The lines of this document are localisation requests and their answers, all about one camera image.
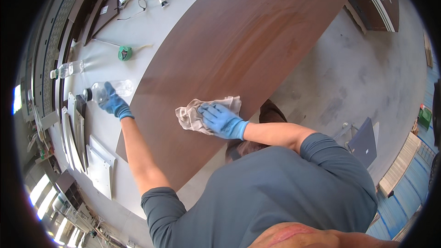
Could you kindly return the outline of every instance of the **gloved hand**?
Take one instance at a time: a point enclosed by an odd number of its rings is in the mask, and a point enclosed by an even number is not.
[[[115,89],[108,81],[104,83],[104,87],[109,96],[109,100],[98,103],[99,107],[107,111],[107,113],[113,114],[119,118],[119,120],[125,117],[135,119],[130,111],[129,105],[115,93]]]
[[[203,103],[198,112],[203,116],[203,122],[214,131],[214,135],[224,139],[241,139],[249,121],[232,113],[221,104]]]

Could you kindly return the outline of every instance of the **clear plastic water bottle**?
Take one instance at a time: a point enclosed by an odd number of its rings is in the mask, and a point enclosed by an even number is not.
[[[51,71],[51,79],[64,79],[71,75],[84,71],[84,62],[82,60],[63,63],[60,67]]]
[[[115,89],[115,93],[120,97],[128,97],[133,93],[131,80],[109,80],[108,82]],[[85,101],[92,100],[98,104],[104,104],[109,100],[104,82],[97,82],[90,88],[86,88],[83,92],[83,97]]]

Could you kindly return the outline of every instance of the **forearm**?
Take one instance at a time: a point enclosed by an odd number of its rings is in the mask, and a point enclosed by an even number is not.
[[[265,123],[246,125],[243,138],[270,146],[282,146],[300,154],[303,141],[315,130],[291,123]]]
[[[140,194],[156,187],[170,187],[164,173],[156,165],[153,155],[134,119],[121,119],[127,161]]]

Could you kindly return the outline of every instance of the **wooden tabletop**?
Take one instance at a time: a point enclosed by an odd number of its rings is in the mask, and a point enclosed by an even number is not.
[[[347,0],[197,0],[156,52],[130,108],[179,190],[224,140],[184,130],[175,109],[240,95],[249,119],[314,46]],[[127,160],[122,134],[117,154]]]

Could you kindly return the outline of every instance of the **concrete floor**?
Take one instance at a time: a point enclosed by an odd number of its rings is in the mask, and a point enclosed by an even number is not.
[[[346,121],[360,126],[371,117],[373,124],[379,122],[378,156],[368,168],[378,184],[416,119],[425,84],[422,25],[412,4],[400,0],[398,33],[370,31],[363,35],[341,10],[270,99],[289,122],[330,136]],[[187,209],[199,199],[213,171],[223,165],[224,151],[222,148],[178,191]],[[106,198],[101,204],[99,196],[90,197],[88,204],[120,232],[122,240],[153,247],[144,220]]]

